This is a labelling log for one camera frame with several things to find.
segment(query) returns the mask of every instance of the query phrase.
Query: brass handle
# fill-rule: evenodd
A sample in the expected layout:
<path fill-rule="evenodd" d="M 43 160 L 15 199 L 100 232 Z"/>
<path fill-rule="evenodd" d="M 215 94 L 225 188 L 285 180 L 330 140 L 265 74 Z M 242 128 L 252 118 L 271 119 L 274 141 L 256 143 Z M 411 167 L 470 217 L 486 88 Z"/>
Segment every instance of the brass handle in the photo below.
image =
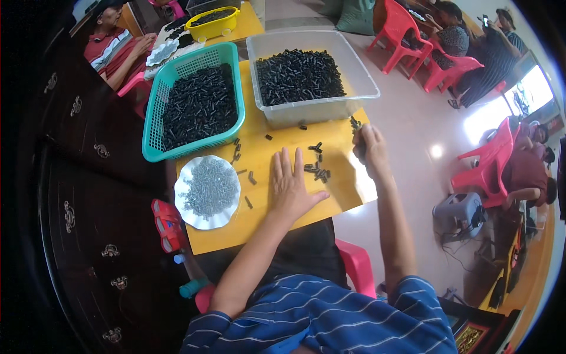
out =
<path fill-rule="evenodd" d="M 71 233 L 71 229 L 75 227 L 75 210 L 69 205 L 68 201 L 65 201 L 65 228 L 67 233 Z"/>
<path fill-rule="evenodd" d="M 101 252 L 103 257 L 116 257 L 120 255 L 120 251 L 118 248 L 113 244 L 108 244 L 104 247 L 104 251 Z"/>
<path fill-rule="evenodd" d="M 103 159 L 106 159 L 110 156 L 110 152 L 106 149 L 106 147 L 102 144 L 95 144 L 96 153 Z"/>
<path fill-rule="evenodd" d="M 116 344 L 120 342 L 120 339 L 122 339 L 122 329 L 120 327 L 115 327 L 113 330 L 103 333 L 102 338 L 112 344 Z"/>
<path fill-rule="evenodd" d="M 47 81 L 47 86 L 45 86 L 43 93 L 47 93 L 48 90 L 53 89 L 55 84 L 57 84 L 57 72 L 54 71 L 49 81 Z"/>
<path fill-rule="evenodd" d="M 119 276 L 116 279 L 112 280 L 110 282 L 110 285 L 117 287 L 118 290 L 124 290 L 128 286 L 128 277 L 125 275 Z"/>
<path fill-rule="evenodd" d="M 75 102 L 72 104 L 71 117 L 79 113 L 82 107 L 83 107 L 83 101 L 80 99 L 80 96 L 77 95 L 77 97 L 75 97 Z"/>

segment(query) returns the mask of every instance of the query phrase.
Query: teal plastic basket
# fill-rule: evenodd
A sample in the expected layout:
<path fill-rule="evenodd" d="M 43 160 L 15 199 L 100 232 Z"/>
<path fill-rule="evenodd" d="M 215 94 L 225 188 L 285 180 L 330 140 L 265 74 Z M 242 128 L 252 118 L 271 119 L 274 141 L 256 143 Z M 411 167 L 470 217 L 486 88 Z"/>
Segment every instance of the teal plastic basket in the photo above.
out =
<path fill-rule="evenodd" d="M 226 63 L 232 67 L 236 110 L 238 113 L 236 124 L 224 133 L 165 151 L 162 141 L 163 120 L 161 116 L 169 99 L 169 90 L 171 90 L 175 81 L 199 69 Z M 236 135 L 244 123 L 245 116 L 246 110 L 244 107 L 236 44 L 224 42 L 201 48 L 166 63 L 155 76 L 145 113 L 141 152 L 143 157 L 149 162 L 158 162 L 161 160 L 178 159 L 198 150 L 229 144 L 236 139 Z"/>

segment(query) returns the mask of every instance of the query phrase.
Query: gray plastic stool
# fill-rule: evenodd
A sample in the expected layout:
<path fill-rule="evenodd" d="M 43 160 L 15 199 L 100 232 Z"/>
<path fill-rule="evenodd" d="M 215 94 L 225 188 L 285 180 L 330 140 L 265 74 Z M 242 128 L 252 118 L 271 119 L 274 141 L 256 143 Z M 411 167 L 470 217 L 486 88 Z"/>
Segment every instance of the gray plastic stool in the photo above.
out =
<path fill-rule="evenodd" d="M 444 234 L 442 244 L 473 238 L 479 233 L 483 223 L 480 222 L 478 227 L 471 226 L 472 217 L 478 206 L 482 206 L 482 200 L 477 193 L 454 193 L 432 209 L 434 217 L 443 221 L 456 218 L 457 223 L 461 225 L 460 234 Z M 483 210 L 483 218 L 484 220 L 487 219 L 485 210 Z"/>

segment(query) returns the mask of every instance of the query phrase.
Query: yellow plastic container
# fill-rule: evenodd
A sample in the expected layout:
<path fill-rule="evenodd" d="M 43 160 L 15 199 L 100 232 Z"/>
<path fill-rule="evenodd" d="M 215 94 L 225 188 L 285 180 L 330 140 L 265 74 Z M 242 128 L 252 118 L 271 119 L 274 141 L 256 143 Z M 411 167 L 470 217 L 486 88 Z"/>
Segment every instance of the yellow plastic container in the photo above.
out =
<path fill-rule="evenodd" d="M 191 23 L 200 19 L 202 16 L 211 14 L 216 11 L 230 10 L 230 9 L 234 10 L 234 13 L 229 16 L 214 21 L 206 22 L 199 26 L 191 27 Z M 227 36 L 232 32 L 233 29 L 236 28 L 236 17 L 239 14 L 240 14 L 240 10 L 238 10 L 237 7 L 232 7 L 232 6 L 220 7 L 211 11 L 203 12 L 202 14 L 198 14 L 197 16 L 191 18 L 185 24 L 185 31 L 190 31 L 192 38 L 195 41 L 198 41 L 199 43 L 204 43 L 206 42 L 207 39 L 210 38 L 214 38 L 218 36 Z"/>

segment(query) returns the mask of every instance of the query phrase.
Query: plastic bin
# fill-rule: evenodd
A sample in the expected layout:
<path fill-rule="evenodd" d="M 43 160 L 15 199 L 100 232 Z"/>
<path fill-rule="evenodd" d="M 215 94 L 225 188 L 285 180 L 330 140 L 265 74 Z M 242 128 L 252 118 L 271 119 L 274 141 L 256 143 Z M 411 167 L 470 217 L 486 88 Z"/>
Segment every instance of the plastic bin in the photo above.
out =
<path fill-rule="evenodd" d="M 238 119 L 232 128 L 224 133 L 179 146 L 165 151 L 163 147 L 163 121 L 161 116 L 169 99 L 169 90 L 175 81 L 186 77 L 199 69 L 227 63 L 232 67 L 232 80 L 236 98 Z M 149 162 L 177 159 L 197 150 L 231 143 L 236 139 L 240 127 L 244 123 L 246 110 L 242 93 L 242 81 L 238 64 L 236 44 L 223 42 L 187 53 L 163 65 L 153 80 L 149 103 L 145 114 L 145 124 L 141 139 L 141 152 Z"/>
<path fill-rule="evenodd" d="M 224 11 L 224 10 L 234 10 L 234 12 L 226 17 L 221 19 L 217 19 L 214 21 L 206 22 L 198 26 L 191 26 L 191 24 L 203 16 L 212 14 L 217 11 Z M 236 28 L 236 18 L 240 15 L 240 10 L 235 7 L 220 7 L 214 10 L 203 12 L 200 15 L 197 15 L 191 18 L 185 24 L 185 31 L 190 31 L 192 38 L 199 42 L 204 43 L 207 39 L 219 37 L 219 36 L 227 36 L 232 32 L 233 29 Z"/>
<path fill-rule="evenodd" d="M 207 12 L 210 10 L 214 10 L 220 7 L 232 6 L 237 8 L 238 10 L 242 7 L 242 1 L 240 0 L 212 0 L 207 2 L 202 2 L 199 0 L 188 0 L 187 10 L 188 14 L 193 16 L 197 16 L 202 14 L 203 12 Z"/>
<path fill-rule="evenodd" d="M 370 100 L 380 96 L 370 73 L 342 34 L 336 31 L 286 31 L 246 39 L 255 104 L 274 129 L 297 126 L 301 120 L 318 123 L 347 119 Z M 346 96 L 265 106 L 259 90 L 256 61 L 285 49 L 326 50 L 338 66 Z"/>

